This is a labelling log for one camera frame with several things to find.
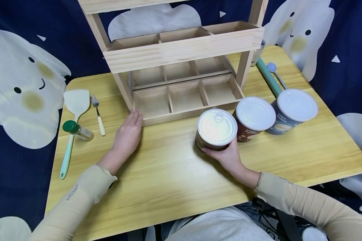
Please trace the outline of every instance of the brown can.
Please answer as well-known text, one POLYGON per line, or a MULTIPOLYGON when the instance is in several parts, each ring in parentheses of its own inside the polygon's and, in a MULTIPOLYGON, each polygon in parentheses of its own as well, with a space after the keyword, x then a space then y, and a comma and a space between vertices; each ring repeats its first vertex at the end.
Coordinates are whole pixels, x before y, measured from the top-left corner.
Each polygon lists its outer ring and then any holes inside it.
POLYGON ((237 122, 237 141, 249 142, 262 131, 270 128, 276 120, 272 105, 258 97, 245 97, 233 113, 237 122))
POLYGON ((198 119, 196 145, 212 150, 222 150, 236 137, 237 124, 235 118, 222 109, 209 109, 198 119))

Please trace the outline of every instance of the cartoon eye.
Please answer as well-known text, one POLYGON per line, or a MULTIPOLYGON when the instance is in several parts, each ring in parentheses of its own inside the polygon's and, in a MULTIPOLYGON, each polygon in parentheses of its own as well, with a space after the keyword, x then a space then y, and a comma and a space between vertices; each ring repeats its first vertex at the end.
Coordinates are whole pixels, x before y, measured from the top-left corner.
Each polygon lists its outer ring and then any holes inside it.
POLYGON ((21 93, 21 89, 19 87, 15 87, 15 88, 13 88, 13 90, 18 94, 21 93))

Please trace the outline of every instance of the person's left hand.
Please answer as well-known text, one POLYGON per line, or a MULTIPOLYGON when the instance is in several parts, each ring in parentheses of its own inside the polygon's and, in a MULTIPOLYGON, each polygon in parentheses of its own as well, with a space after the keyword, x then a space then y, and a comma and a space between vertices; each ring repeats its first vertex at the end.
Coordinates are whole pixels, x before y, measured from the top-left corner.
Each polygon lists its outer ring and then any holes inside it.
POLYGON ((143 115, 139 111, 131 111, 125 122, 115 134, 113 147, 97 165, 115 175, 117 170, 137 149, 141 139, 143 115))

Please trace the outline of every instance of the backdrop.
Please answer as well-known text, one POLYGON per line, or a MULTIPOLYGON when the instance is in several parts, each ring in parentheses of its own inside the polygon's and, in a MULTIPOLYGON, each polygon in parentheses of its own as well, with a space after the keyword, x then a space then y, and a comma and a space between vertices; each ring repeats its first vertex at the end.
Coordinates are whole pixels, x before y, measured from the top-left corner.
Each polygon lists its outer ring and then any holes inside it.
MULTIPOLYGON (((100 17, 113 40, 247 21, 251 3, 192 0, 100 17)), ((263 25, 267 44, 285 49, 362 149, 362 0, 269 1, 263 25)), ((31 232, 42 220, 66 84, 107 72, 76 1, 0 1, 1 229, 31 232)), ((362 175, 314 188, 362 214, 362 175)))

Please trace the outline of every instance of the green cap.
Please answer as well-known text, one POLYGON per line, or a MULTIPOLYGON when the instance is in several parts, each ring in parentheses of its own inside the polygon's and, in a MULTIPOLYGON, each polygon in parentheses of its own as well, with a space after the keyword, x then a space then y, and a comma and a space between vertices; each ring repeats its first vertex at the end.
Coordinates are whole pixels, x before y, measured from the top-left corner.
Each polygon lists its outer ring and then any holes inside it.
POLYGON ((79 128, 80 126, 72 120, 66 121, 63 124, 63 130, 70 134, 76 134, 79 131, 79 128))

